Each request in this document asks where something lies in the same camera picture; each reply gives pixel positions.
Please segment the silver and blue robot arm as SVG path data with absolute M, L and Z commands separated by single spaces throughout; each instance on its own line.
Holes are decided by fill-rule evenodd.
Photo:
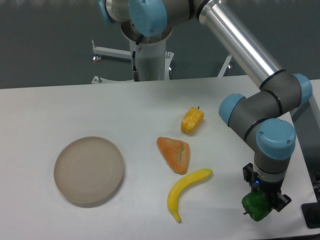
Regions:
M 121 23 L 132 41 L 130 60 L 136 82 L 164 80 L 165 51 L 156 54 L 174 26 L 197 19 L 207 26 L 259 88 L 246 98 L 234 93 L 225 98 L 219 115 L 253 151 L 254 162 L 243 168 L 251 192 L 242 199 L 245 211 L 281 211 L 291 199 L 281 186 L 296 146 L 293 126 L 280 117 L 307 102 L 313 93 L 310 80 L 288 74 L 252 36 L 222 0 L 100 0 L 107 24 Z

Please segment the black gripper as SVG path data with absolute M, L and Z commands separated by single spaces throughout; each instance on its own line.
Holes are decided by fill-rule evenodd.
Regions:
M 268 174 L 265 172 L 254 172 L 253 164 L 248 163 L 242 168 L 244 181 L 247 182 L 252 191 L 261 190 L 268 195 L 271 210 L 282 211 L 292 199 L 281 193 L 281 187 L 285 178 L 284 174 Z

